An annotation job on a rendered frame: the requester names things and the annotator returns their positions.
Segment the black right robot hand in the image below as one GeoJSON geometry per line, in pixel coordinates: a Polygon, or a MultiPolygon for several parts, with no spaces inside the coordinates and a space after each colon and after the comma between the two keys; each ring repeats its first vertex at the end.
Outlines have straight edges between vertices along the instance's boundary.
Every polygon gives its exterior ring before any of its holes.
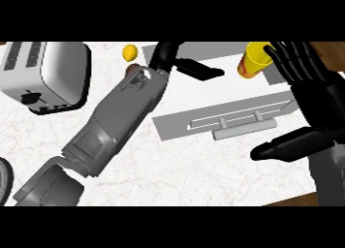
{"type": "Polygon", "coordinates": [[[293,162],[345,143],[345,78],[326,67],[309,42],[272,42],[263,50],[309,126],[256,146],[250,158],[293,162]]]}

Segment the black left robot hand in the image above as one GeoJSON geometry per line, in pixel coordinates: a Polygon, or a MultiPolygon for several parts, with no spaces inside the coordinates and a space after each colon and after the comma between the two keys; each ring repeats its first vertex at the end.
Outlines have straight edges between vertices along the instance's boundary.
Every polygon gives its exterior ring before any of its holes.
{"type": "Polygon", "coordinates": [[[189,77],[206,81],[225,74],[225,71],[218,68],[210,68],[191,58],[178,58],[179,46],[182,42],[158,42],[151,56],[150,67],[166,73],[176,68],[181,73],[189,77]]]}

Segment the white open drawer box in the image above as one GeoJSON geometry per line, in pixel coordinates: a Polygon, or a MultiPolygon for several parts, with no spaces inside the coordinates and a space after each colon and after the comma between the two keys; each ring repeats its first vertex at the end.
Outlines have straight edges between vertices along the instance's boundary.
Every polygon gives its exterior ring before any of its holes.
{"type": "Polygon", "coordinates": [[[287,83],[271,84],[265,73],[253,78],[240,76],[237,65],[246,45],[247,42],[185,42],[179,46],[179,58],[191,58],[207,67],[222,69],[225,74],[201,81],[173,68],[164,95],[148,120],[187,110],[289,93],[287,83]]]}

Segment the yellow cup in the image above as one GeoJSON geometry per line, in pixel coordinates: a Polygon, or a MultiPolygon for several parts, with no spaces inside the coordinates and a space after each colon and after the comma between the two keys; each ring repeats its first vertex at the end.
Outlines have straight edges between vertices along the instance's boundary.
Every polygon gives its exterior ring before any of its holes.
{"type": "Polygon", "coordinates": [[[237,65],[237,72],[243,78],[255,78],[274,63],[265,47],[272,47],[272,44],[269,42],[250,42],[246,46],[244,54],[237,65]]]}

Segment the brown rounded item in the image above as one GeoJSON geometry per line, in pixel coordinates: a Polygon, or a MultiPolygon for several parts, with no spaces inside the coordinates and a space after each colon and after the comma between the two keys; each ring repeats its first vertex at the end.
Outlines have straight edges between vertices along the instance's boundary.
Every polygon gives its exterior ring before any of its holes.
{"type": "Polygon", "coordinates": [[[141,65],[138,63],[129,65],[127,69],[126,69],[126,77],[133,73],[133,71],[141,67],[141,65]]]}

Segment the yellow lemon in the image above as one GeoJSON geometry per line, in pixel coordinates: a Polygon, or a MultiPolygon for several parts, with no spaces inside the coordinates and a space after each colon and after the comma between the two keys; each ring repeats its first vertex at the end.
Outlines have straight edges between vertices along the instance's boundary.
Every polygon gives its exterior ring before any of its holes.
{"type": "Polygon", "coordinates": [[[127,62],[133,61],[138,57],[138,47],[127,45],[123,49],[123,58],[127,62]]]}

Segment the silver toaster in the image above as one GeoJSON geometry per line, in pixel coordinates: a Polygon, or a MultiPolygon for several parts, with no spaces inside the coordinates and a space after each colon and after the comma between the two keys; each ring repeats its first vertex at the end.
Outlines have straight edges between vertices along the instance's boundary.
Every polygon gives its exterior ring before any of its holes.
{"type": "Polygon", "coordinates": [[[37,115],[80,109],[87,100],[92,50],[83,42],[9,42],[0,91],[37,115]]]}

